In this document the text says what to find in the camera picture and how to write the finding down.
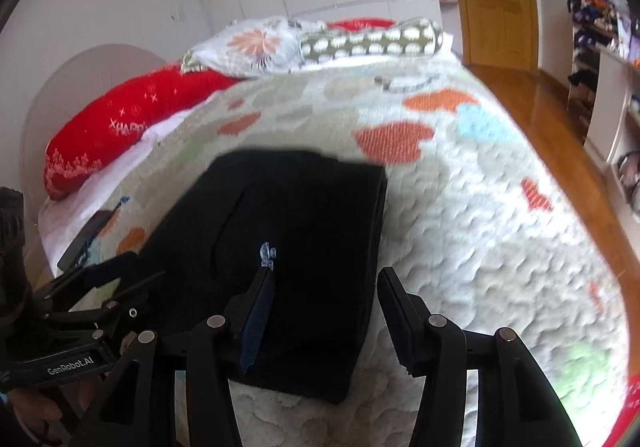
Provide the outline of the person's left hand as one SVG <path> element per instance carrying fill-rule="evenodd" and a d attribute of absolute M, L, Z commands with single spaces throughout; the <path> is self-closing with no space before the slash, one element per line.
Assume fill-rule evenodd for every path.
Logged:
<path fill-rule="evenodd" d="M 102 386 L 99 375 L 90 375 L 68 386 L 67 398 L 73 406 L 85 412 Z M 12 389 L 6 394 L 18 426 L 34 446 L 59 446 L 61 435 L 55 432 L 53 424 L 60 422 L 63 412 L 51 398 L 34 389 Z"/>

